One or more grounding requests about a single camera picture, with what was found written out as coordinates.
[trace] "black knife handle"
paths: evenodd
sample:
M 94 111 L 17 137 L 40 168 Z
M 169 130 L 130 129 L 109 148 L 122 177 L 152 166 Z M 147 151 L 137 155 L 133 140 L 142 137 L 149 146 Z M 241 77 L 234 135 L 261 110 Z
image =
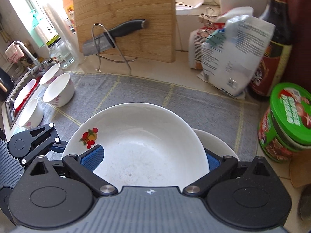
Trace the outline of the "black knife handle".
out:
M 108 32 L 113 38 L 126 36 L 134 31 L 146 29 L 148 27 L 147 20 L 134 19 L 110 29 Z

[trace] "jar lid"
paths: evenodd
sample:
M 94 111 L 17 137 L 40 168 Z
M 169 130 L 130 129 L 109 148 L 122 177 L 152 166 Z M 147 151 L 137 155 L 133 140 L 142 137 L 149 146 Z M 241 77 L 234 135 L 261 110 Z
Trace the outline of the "jar lid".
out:
M 294 83 L 277 84 L 270 106 L 282 130 L 301 145 L 311 145 L 311 94 Z
M 47 41 L 46 45 L 50 48 L 51 46 L 56 44 L 58 41 L 60 41 L 60 36 L 57 34 L 51 40 Z

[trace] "green tin can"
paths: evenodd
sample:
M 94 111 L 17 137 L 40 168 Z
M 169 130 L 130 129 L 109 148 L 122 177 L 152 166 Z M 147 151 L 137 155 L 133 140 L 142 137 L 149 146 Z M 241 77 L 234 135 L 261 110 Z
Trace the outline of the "green tin can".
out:
M 261 148 L 276 162 L 311 149 L 311 94 L 294 83 L 277 84 L 258 128 Z

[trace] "bamboo cutting board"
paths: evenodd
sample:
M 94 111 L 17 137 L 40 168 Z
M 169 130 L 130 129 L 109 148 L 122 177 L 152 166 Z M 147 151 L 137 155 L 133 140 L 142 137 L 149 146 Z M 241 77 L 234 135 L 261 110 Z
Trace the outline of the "bamboo cutting board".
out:
M 125 37 L 116 38 L 123 53 L 131 57 L 164 62 L 175 60 L 175 0 L 73 0 L 80 50 L 92 39 L 95 23 L 111 29 L 131 19 L 146 19 L 149 26 Z M 95 35 L 103 29 L 96 27 Z M 119 54 L 116 48 L 106 54 Z

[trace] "white ceramic bowl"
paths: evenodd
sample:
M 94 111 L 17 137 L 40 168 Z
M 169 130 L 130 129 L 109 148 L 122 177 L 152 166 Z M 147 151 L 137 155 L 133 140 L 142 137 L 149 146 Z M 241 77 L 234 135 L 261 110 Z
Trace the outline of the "white ceramic bowl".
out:
M 94 170 L 119 191 L 129 186 L 178 186 L 180 190 L 209 172 L 203 146 L 178 115 L 148 103 L 107 108 L 72 136 L 65 155 L 80 155 L 95 144 L 104 160 Z
M 38 99 L 32 99 L 23 109 L 20 118 L 19 126 L 26 129 L 32 129 L 37 127 L 43 118 L 43 108 L 38 103 Z
M 235 152 L 230 148 L 230 146 L 228 146 L 224 141 L 222 141 L 218 137 L 215 137 L 214 135 L 202 130 L 197 129 L 193 130 L 199 137 L 203 147 L 210 150 L 212 153 L 215 153 L 219 157 L 230 155 L 232 157 L 235 157 L 238 161 L 240 161 L 240 159 L 235 154 Z
M 63 73 L 64 72 L 60 67 L 60 64 L 56 64 L 52 66 L 49 70 L 47 70 L 45 74 L 43 74 L 39 84 L 47 87 L 52 83 L 52 81 L 54 81 L 58 76 Z
M 61 74 L 48 86 L 44 92 L 43 101 L 55 107 L 61 107 L 70 101 L 74 92 L 75 87 L 70 74 Z
M 26 86 L 24 86 L 20 93 L 18 94 L 18 96 L 16 97 L 16 100 L 14 102 L 14 109 L 17 109 L 20 104 L 23 102 L 23 100 L 25 99 L 25 97 L 28 95 L 28 93 L 32 90 L 32 88 L 35 86 L 36 84 L 36 80 L 32 79 L 30 80 Z

